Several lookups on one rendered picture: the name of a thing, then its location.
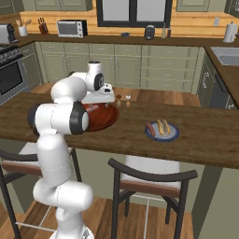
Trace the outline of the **steel oven with hob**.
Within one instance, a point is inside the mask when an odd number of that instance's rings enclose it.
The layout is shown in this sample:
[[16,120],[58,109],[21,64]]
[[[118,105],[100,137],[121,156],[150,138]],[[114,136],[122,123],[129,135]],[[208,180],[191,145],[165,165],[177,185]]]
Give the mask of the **steel oven with hob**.
[[0,105],[27,88],[17,46],[0,45]]

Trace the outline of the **white paper towel roll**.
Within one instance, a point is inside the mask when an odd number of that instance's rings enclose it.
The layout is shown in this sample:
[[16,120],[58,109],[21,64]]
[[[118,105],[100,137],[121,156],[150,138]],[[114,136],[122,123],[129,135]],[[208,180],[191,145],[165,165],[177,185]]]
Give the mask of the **white paper towel roll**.
[[237,24],[235,24],[233,21],[231,23],[229,23],[226,26],[226,31],[225,31],[223,41],[225,43],[232,43],[235,39],[235,35],[237,34],[237,29],[238,29]]

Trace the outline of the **red-brown wooden bowl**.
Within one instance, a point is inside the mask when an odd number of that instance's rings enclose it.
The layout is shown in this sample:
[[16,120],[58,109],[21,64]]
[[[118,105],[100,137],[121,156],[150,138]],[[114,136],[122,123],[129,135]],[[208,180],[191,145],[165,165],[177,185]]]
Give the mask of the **red-brown wooden bowl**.
[[[88,132],[96,132],[106,129],[113,125],[120,114],[119,109],[114,104],[92,104],[98,105],[99,108],[95,111],[88,112],[89,126]],[[90,104],[84,104],[84,108],[88,108]]]

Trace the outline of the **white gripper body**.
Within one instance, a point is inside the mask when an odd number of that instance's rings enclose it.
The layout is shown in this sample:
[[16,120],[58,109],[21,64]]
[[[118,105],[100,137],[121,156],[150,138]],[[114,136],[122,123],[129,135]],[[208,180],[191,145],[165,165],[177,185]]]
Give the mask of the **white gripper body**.
[[115,96],[113,93],[96,93],[89,92],[81,100],[82,104],[104,104],[112,103],[115,101]]

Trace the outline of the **green wall cupboards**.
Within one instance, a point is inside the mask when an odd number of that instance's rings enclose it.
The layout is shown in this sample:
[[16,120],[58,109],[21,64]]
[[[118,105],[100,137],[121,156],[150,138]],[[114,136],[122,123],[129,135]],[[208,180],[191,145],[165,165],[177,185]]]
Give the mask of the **green wall cupboards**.
[[176,0],[181,12],[224,12],[239,19],[239,0]]
[[22,11],[89,11],[92,0],[0,0],[0,15]]

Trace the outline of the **grey coffee machine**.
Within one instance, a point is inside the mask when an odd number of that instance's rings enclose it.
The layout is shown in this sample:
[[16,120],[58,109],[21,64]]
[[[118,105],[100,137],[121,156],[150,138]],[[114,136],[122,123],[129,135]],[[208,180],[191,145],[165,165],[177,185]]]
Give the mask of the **grey coffee machine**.
[[15,28],[11,23],[0,23],[0,43],[17,43],[18,39],[15,36]]

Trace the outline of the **dark dishwasher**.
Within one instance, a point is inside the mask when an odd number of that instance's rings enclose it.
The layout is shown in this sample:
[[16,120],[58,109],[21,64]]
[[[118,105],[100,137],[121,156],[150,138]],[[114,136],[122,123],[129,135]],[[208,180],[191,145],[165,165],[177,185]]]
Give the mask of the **dark dishwasher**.
[[225,108],[228,98],[229,98],[229,93],[228,90],[223,83],[221,77],[219,74],[215,74],[215,84],[214,88],[212,91],[209,107],[210,108]]

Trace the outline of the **white toaster oven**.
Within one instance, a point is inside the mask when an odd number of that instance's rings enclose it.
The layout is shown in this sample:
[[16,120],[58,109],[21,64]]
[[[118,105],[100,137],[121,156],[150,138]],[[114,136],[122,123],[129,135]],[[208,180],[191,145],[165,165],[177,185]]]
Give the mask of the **white toaster oven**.
[[88,35],[86,20],[59,20],[56,25],[58,37],[84,37]]

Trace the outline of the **yellow hot dog bun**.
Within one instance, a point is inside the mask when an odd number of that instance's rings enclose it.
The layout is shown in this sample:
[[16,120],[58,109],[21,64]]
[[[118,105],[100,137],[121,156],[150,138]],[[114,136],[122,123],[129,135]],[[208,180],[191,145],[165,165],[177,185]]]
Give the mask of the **yellow hot dog bun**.
[[165,119],[158,119],[157,124],[160,135],[168,135],[170,133],[169,124]]

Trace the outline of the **dark grey jar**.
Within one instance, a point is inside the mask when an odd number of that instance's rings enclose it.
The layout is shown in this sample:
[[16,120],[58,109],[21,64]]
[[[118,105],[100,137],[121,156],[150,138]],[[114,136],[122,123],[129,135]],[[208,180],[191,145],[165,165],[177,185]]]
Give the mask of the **dark grey jar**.
[[152,40],[154,38],[154,35],[155,35],[155,26],[154,25],[148,25],[145,28],[144,38],[146,40]]

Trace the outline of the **blue-rimmed plate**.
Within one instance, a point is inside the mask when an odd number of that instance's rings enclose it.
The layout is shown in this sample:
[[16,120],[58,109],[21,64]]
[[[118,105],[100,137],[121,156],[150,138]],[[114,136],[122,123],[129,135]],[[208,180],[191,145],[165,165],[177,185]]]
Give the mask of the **blue-rimmed plate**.
[[160,135],[158,124],[157,124],[156,121],[152,121],[150,124],[152,125],[156,135],[153,137],[150,134],[147,126],[145,126],[145,134],[146,134],[147,137],[149,137],[150,139],[152,139],[154,141],[157,141],[157,142],[172,142],[179,137],[178,128],[171,123],[169,123],[170,133],[168,135]]

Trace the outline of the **dark red knife block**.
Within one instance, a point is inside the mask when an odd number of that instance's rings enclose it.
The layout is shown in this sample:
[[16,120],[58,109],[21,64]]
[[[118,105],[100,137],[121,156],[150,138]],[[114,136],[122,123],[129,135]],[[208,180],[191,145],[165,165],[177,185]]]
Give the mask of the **dark red knife block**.
[[43,18],[39,18],[39,19],[38,19],[38,28],[39,28],[40,33],[41,33],[42,35],[47,35],[47,34],[49,33],[47,24],[45,23],[45,21],[44,21]]

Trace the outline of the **black-framed window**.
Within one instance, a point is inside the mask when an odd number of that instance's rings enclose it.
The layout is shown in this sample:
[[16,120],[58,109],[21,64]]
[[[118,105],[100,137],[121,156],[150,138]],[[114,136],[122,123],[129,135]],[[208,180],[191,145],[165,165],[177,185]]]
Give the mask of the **black-framed window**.
[[173,0],[96,0],[99,27],[169,27]]

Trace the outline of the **green base cupboard run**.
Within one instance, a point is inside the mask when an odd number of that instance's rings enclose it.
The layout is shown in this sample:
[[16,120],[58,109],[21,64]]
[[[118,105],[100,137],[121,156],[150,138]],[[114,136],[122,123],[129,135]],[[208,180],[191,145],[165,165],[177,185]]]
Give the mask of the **green base cupboard run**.
[[102,63],[105,81],[115,87],[197,92],[204,49],[92,43],[34,42],[21,47],[31,87],[55,82],[88,62]]

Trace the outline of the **steel sink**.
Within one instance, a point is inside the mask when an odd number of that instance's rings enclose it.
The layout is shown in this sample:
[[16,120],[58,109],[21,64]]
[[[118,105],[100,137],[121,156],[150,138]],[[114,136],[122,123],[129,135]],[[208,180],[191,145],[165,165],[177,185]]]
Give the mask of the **steel sink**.
[[222,65],[239,66],[239,48],[212,47],[211,50]]

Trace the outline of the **white pot with tools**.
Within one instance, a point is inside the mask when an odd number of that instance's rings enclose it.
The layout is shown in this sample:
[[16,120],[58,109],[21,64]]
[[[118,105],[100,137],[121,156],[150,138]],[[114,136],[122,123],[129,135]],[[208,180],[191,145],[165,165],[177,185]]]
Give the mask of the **white pot with tools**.
[[18,26],[20,36],[28,36],[27,26],[31,22],[32,22],[31,20],[27,20],[27,21],[16,20],[16,24]]

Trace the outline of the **dark wooden bar stool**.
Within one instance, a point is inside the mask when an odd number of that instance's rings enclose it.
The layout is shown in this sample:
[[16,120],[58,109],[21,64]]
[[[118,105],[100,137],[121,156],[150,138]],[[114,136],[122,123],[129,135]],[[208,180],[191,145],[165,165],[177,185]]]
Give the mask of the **dark wooden bar stool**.
[[110,159],[108,164],[114,169],[111,239],[117,239],[119,204],[125,202],[127,217],[130,198],[137,192],[160,195],[167,202],[165,223],[174,210],[174,239],[180,239],[189,182],[198,177],[197,172],[180,172],[179,162],[139,156],[127,156],[125,163]]
[[19,154],[8,153],[0,149],[0,158],[4,159],[0,163],[0,189],[3,193],[15,239],[21,239],[7,184],[25,175],[42,176],[36,159],[36,143],[26,143]]

